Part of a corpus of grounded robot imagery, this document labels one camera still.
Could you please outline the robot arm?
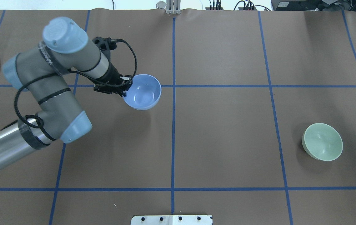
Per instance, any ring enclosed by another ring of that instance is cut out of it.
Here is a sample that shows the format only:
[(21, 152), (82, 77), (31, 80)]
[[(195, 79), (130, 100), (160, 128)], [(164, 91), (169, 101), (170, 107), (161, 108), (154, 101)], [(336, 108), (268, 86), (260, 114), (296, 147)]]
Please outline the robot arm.
[(3, 75), (18, 91), (16, 121), (0, 130), (0, 170), (60, 139), (71, 143), (92, 129), (86, 112), (63, 76), (75, 73), (94, 83), (94, 90), (126, 96), (134, 75), (122, 75), (110, 52), (122, 39), (88, 34), (69, 17), (52, 19), (37, 47), (3, 65)]

